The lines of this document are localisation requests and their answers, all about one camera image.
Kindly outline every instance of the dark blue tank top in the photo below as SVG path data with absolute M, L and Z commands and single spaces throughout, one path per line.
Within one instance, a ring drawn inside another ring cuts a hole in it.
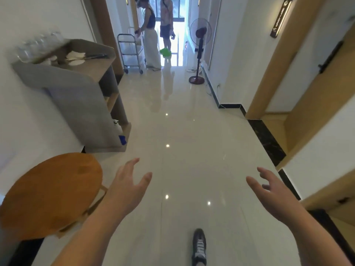
M 149 21 L 148 21 L 148 25 L 147 25 L 147 29 L 154 29 L 155 28 L 155 14 L 154 14 L 154 11 L 149 8 L 149 10 L 151 11 L 151 16 L 149 17 Z

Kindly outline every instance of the shoelace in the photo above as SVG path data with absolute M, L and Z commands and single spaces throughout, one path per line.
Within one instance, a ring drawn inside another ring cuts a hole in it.
M 206 258 L 203 240 L 197 240 L 197 251 L 195 253 L 195 257 Z

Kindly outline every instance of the door handle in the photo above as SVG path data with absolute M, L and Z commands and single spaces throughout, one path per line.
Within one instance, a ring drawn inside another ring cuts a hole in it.
M 319 73 L 323 74 L 324 71 L 327 69 L 328 65 L 332 62 L 332 60 L 334 59 L 335 55 L 339 52 L 340 48 L 343 46 L 344 41 L 340 41 L 335 48 L 333 49 L 333 51 L 331 52 L 331 54 L 329 55 L 329 57 L 326 59 L 326 61 L 323 64 L 319 64 L 318 67 L 319 69 Z

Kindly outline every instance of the wooden stool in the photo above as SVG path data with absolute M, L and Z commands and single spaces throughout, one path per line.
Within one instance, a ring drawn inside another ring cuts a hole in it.
M 6 194 L 0 206 L 1 227 L 19 241 L 61 237 L 100 204 L 103 197 L 91 206 L 100 189 L 107 192 L 101 183 L 102 169 L 93 155 L 50 158 L 24 174 Z

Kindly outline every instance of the standing fan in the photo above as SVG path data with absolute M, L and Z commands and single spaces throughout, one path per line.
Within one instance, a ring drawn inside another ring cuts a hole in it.
M 195 85 L 201 85 L 204 83 L 204 78 L 198 76 L 200 72 L 200 63 L 202 58 L 203 47 L 211 40 L 212 29 L 211 25 L 206 19 L 199 18 L 195 20 L 190 27 L 190 36 L 191 40 L 198 45 L 198 53 L 197 53 L 197 73 L 196 76 L 192 76 L 189 78 L 189 82 Z

